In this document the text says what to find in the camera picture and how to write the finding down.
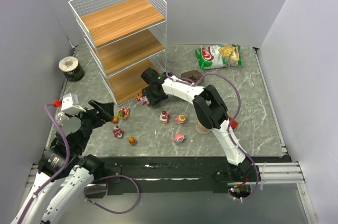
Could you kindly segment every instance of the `gray marble surface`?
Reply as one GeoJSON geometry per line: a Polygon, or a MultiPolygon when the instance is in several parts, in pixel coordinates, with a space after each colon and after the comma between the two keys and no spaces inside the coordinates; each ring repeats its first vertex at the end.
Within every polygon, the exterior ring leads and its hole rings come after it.
{"type": "MultiPolygon", "coordinates": [[[[200,45],[168,45],[167,69],[177,74],[198,69],[194,51],[200,45]]],[[[242,109],[236,119],[239,123],[234,130],[240,139],[242,147],[254,156],[281,156],[280,140],[271,112],[267,93],[257,65],[252,47],[243,47],[240,55],[241,67],[203,70],[214,71],[228,77],[239,89],[242,99],[242,109]]],[[[86,75],[78,82],[68,82],[65,93],[75,93],[80,105],[88,107],[88,101],[112,101],[99,75],[99,69],[86,46],[76,47],[75,56],[79,59],[86,75]]],[[[228,114],[232,116],[237,109],[237,99],[234,90],[221,78],[208,76],[206,86],[214,85],[228,106],[228,114]]],[[[220,156],[225,155],[216,137],[209,133],[201,135],[195,130],[196,115],[191,104],[176,97],[169,97],[158,107],[147,107],[135,99],[124,104],[130,108],[130,117],[119,121],[119,126],[125,131],[122,139],[114,138],[112,129],[115,124],[107,123],[93,131],[84,154],[96,156],[220,156]],[[159,122],[159,115],[166,110],[171,115],[168,124],[159,122]],[[173,118],[184,114],[188,120],[178,125],[173,118]],[[183,133],[186,140],[176,145],[173,137],[183,133]],[[138,144],[131,146],[128,137],[135,137],[138,144]]]]}

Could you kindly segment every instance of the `black can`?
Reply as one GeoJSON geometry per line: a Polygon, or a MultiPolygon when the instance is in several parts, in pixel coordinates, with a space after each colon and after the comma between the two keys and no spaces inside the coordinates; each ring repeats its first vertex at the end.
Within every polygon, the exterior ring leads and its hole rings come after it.
{"type": "Polygon", "coordinates": [[[78,81],[85,76],[80,62],[75,57],[65,57],[59,62],[59,68],[65,75],[65,78],[69,81],[78,81]]]}

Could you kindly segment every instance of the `white lid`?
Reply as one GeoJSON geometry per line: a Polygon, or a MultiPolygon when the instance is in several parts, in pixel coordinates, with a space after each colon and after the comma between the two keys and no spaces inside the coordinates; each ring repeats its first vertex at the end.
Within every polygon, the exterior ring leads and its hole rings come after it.
{"type": "Polygon", "coordinates": [[[59,62],[59,68],[63,72],[73,71],[79,65],[79,60],[75,57],[65,57],[59,62]]]}

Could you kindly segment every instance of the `green chip bag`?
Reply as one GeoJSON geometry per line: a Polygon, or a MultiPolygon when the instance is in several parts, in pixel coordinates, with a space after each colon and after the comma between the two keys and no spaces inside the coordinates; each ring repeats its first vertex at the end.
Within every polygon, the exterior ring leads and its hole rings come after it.
{"type": "Polygon", "coordinates": [[[201,69],[241,66],[237,44],[212,45],[195,51],[201,69]]]}

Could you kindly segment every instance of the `wooden shelf board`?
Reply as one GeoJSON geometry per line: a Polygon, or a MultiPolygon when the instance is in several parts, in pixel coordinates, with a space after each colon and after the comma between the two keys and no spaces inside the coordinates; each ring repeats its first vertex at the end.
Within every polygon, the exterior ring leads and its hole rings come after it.
{"type": "Polygon", "coordinates": [[[117,104],[122,104],[141,93],[148,86],[141,78],[141,74],[148,67],[156,69],[149,59],[146,59],[126,70],[111,76],[108,81],[113,91],[117,104]]]}
{"type": "Polygon", "coordinates": [[[161,22],[164,16],[147,0],[127,0],[84,15],[81,19],[94,44],[99,47],[161,22]]]}
{"type": "Polygon", "coordinates": [[[143,30],[98,49],[98,55],[109,75],[162,50],[164,47],[150,30],[143,30]]]}

